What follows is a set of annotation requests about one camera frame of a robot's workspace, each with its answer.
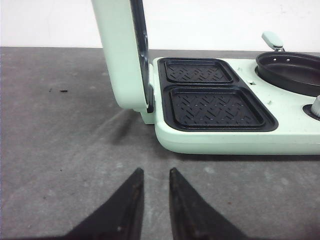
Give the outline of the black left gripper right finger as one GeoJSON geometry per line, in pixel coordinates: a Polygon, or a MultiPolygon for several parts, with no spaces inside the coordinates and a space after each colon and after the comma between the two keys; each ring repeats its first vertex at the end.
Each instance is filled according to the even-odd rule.
{"type": "Polygon", "coordinates": [[[175,240],[246,240],[176,169],[169,172],[169,211],[175,240]]]}

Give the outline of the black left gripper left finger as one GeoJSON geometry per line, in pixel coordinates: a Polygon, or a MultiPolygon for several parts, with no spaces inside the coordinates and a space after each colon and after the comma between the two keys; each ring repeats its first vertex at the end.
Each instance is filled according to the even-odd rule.
{"type": "Polygon", "coordinates": [[[144,196],[144,171],[137,168],[104,204],[65,237],[70,240],[139,240],[144,196]]]}

